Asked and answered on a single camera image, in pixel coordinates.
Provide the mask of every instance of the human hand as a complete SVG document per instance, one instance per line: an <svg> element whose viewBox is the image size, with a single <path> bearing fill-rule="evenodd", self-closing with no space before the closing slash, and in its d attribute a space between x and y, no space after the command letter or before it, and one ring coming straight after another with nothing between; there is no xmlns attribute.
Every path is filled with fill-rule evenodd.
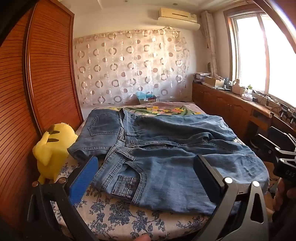
<svg viewBox="0 0 296 241"><path fill-rule="evenodd" d="M283 204L284 201L284 196L286 195L285 193L285 184L282 178L279 179L278 186L276 189L276 195L273 199L272 206L275 211L279 211L281 208L281 205ZM287 197L291 199L296 199L296 187L291 188L287 191Z"/></svg>
<svg viewBox="0 0 296 241"><path fill-rule="evenodd" d="M144 234L134 239L134 241L151 241L151 238L149 237L148 234Z"/></svg>

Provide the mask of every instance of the jeans front pocket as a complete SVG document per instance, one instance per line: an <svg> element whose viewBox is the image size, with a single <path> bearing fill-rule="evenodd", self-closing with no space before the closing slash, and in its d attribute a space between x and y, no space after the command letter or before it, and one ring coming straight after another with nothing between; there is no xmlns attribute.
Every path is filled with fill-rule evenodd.
<svg viewBox="0 0 296 241"><path fill-rule="evenodd" d="M97 115L88 127L88 130L92 136L99 134L119 135L120 122L118 111Z"/></svg>
<svg viewBox="0 0 296 241"><path fill-rule="evenodd" d="M112 194L132 200L139 183L140 180L136 177L119 175L118 180L112 190Z"/></svg>

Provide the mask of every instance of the metal screw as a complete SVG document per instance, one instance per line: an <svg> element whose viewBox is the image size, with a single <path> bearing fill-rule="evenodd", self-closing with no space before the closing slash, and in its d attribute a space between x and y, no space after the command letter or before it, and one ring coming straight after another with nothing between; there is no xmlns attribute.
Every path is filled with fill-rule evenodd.
<svg viewBox="0 0 296 241"><path fill-rule="evenodd" d="M254 185L255 187L259 187L259 186L260 186L259 182L257 182L257 181L253 181L253 185Z"/></svg>
<svg viewBox="0 0 296 241"><path fill-rule="evenodd" d="M38 182L38 181L32 182L32 187L37 187L37 186L38 186L38 184L39 184L39 182Z"/></svg>
<svg viewBox="0 0 296 241"><path fill-rule="evenodd" d="M226 177L224 180L228 184L232 183L232 178L230 178L230 177Z"/></svg>
<svg viewBox="0 0 296 241"><path fill-rule="evenodd" d="M61 184L65 183L66 181L67 181L67 178L65 178L65 177L61 177L58 179L58 182Z"/></svg>

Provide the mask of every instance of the blue denim jeans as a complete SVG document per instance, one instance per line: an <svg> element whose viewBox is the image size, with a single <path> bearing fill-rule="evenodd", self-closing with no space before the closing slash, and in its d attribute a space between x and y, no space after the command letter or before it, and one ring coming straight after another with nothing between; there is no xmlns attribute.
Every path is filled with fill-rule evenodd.
<svg viewBox="0 0 296 241"><path fill-rule="evenodd" d="M223 177L269 185L263 162L223 119L202 115L135 116L126 110L93 110L68 149L78 161L104 158L93 179L98 190L150 210L211 215L210 202L193 170L202 154Z"/></svg>

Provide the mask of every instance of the patterned curtain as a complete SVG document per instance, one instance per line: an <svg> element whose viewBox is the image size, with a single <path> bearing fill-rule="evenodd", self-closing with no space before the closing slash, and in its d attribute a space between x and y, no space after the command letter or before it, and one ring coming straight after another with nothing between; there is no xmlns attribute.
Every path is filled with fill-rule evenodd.
<svg viewBox="0 0 296 241"><path fill-rule="evenodd" d="M211 51L211 73L219 74L217 59L216 59L216 33L213 16L208 11L201 13L202 24L205 29L205 35L207 39L207 45Z"/></svg>
<svg viewBox="0 0 296 241"><path fill-rule="evenodd" d="M187 97L189 50L179 31L141 29L74 39L75 78L86 105L131 104L136 95L160 101Z"/></svg>

